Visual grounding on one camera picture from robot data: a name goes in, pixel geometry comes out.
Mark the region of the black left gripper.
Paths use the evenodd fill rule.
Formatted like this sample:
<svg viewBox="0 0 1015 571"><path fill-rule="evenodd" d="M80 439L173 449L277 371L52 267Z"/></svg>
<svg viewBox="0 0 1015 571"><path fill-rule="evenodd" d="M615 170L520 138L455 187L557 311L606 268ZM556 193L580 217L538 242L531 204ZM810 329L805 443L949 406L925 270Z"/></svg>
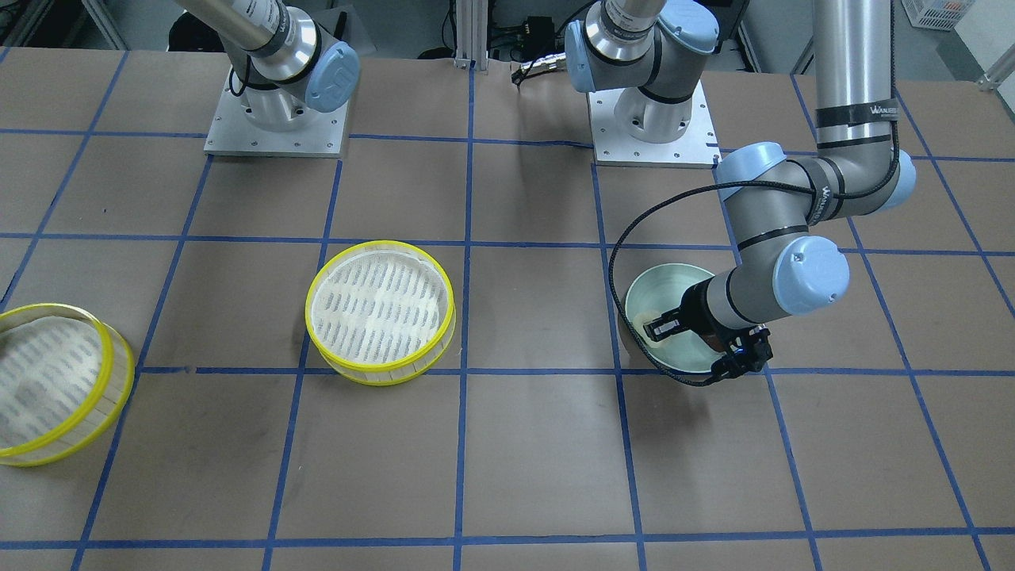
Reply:
<svg viewBox="0 0 1015 571"><path fill-rule="evenodd" d="M768 341L771 332L764 326L732 329L722 325L707 306L707 287L708 282L696 283L683 293L679 307L663 313L679 322L679 329L674 335L690 330L720 354L720 358L710 365L708 381L761 372L773 357Z"/></svg>

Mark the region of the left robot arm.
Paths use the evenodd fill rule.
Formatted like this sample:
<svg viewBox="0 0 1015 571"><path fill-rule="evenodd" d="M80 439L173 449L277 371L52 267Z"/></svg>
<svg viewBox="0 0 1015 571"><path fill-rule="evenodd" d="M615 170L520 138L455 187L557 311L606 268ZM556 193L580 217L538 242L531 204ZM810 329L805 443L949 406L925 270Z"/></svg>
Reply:
<svg viewBox="0 0 1015 571"><path fill-rule="evenodd" d="M657 372L689 386L758 372L772 357L771 322L813 313L845 295L851 271L833 241L810 232L837 218L892 209L916 187L898 139L891 1L816 1L817 152L788 158L775 142L729 153L715 184L741 261L684 288L664 311L630 318L611 289L619 322ZM580 93L623 88L628 132L645 142L669 108L688 111L718 23L693 1L595 1L565 30L570 81Z"/></svg>

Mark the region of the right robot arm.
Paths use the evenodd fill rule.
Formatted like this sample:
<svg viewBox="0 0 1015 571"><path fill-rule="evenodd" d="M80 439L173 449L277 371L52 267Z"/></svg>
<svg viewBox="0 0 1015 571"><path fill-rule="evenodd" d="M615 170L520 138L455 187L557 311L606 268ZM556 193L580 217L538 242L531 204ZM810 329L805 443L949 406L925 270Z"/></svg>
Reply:
<svg viewBox="0 0 1015 571"><path fill-rule="evenodd" d="M219 37L232 65L228 92L244 120L267 132L295 132L344 118L358 86L350 44L283 1L181 1Z"/></svg>

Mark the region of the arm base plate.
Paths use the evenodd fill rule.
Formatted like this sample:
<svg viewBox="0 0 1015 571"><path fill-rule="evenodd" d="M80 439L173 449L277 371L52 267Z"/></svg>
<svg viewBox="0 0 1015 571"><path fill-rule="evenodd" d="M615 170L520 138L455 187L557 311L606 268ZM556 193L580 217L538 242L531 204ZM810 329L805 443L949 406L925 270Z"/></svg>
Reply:
<svg viewBox="0 0 1015 571"><path fill-rule="evenodd" d="M232 70L226 79L204 151L213 156L340 159L348 137L351 102L330 113L304 108L284 90L239 93Z"/></svg>
<svg viewBox="0 0 1015 571"><path fill-rule="evenodd" d="M695 167L721 160L703 84L678 104L649 100L638 88L587 94L595 162L609 167Z"/></svg>

